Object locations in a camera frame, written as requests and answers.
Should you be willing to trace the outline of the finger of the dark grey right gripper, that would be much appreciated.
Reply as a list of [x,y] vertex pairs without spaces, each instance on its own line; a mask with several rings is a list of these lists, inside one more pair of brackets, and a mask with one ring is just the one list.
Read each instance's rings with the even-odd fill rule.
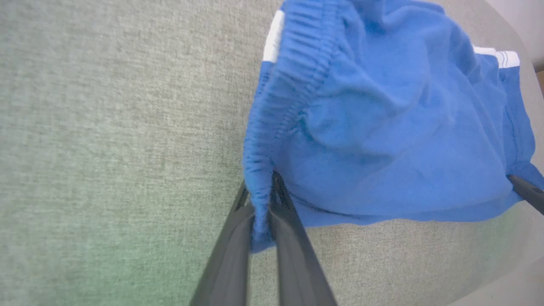
[[518,176],[507,176],[507,178],[514,192],[544,215],[544,190]]

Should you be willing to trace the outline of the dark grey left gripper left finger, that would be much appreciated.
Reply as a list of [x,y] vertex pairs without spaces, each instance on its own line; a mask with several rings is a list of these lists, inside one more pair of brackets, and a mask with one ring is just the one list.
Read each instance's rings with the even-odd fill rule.
[[254,208],[241,183],[189,306],[247,306]]

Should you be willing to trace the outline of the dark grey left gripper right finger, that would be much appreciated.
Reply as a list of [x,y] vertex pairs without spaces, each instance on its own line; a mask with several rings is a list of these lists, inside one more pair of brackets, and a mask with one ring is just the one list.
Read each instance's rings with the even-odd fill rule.
[[338,306],[283,178],[272,175],[269,222],[278,258],[279,306]]

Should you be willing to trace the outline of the blue shorts with white stripes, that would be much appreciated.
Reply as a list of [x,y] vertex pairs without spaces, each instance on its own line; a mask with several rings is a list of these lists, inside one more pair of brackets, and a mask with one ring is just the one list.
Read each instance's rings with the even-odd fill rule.
[[421,0],[285,0],[244,141],[253,252],[274,244],[272,174],[306,227],[485,221],[544,189],[515,51],[475,46]]

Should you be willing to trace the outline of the grey-green fabric sofa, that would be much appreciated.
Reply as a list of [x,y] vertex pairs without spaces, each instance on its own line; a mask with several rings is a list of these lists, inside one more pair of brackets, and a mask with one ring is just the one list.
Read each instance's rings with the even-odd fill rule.
[[[516,50],[544,172],[544,99],[485,0],[430,0]],[[281,0],[0,0],[0,306],[189,306],[240,186]],[[544,256],[526,203],[476,223],[311,228],[340,306],[446,306]]]

